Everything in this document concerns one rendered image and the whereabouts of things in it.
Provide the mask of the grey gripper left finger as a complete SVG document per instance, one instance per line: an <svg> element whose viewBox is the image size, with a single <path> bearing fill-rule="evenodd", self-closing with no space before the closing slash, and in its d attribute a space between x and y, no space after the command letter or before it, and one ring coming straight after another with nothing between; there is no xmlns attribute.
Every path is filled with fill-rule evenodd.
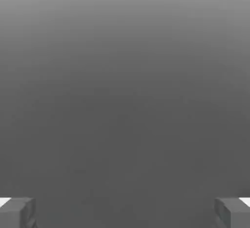
<svg viewBox="0 0 250 228"><path fill-rule="evenodd" d="M0 228L37 228L35 198L0 197Z"/></svg>

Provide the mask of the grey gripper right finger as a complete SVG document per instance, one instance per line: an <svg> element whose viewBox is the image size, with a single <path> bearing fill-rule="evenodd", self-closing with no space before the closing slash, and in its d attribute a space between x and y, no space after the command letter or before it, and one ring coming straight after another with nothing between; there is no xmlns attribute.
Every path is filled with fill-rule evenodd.
<svg viewBox="0 0 250 228"><path fill-rule="evenodd" d="M250 228L250 197L215 198L215 228Z"/></svg>

